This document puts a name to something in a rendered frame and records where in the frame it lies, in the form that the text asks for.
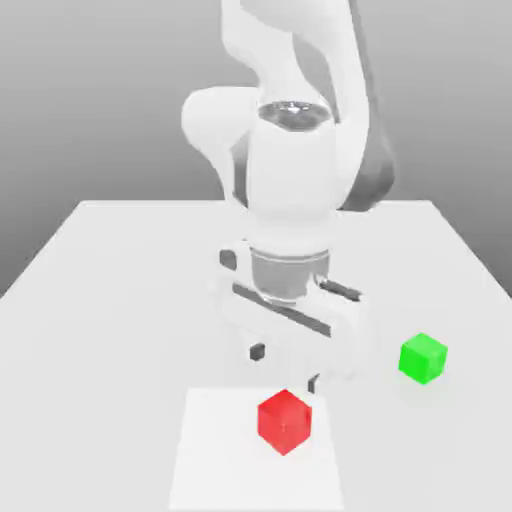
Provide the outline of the small green cube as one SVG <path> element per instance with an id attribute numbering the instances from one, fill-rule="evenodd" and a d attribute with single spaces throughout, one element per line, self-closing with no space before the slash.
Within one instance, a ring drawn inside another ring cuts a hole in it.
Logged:
<path id="1" fill-rule="evenodd" d="M 443 373 L 447 353 L 446 345 L 425 333 L 418 333 L 402 344 L 398 369 L 425 385 Z"/>

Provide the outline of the small red cube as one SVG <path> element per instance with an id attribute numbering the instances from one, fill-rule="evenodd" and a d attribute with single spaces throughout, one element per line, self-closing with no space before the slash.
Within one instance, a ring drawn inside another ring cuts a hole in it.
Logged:
<path id="1" fill-rule="evenodd" d="M 257 432 L 285 456 L 311 435 L 312 407 L 283 389 L 257 407 Z"/>

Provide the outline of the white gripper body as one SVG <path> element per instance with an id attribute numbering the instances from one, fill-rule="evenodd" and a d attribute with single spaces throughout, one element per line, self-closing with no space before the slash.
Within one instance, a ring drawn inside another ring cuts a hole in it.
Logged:
<path id="1" fill-rule="evenodd" d="M 263 342 L 303 357 L 315 373 L 350 378 L 365 361 L 365 302 L 331 294 L 313 283 L 291 308 L 263 300 L 229 277 L 212 283 L 212 297 L 228 322 Z"/>

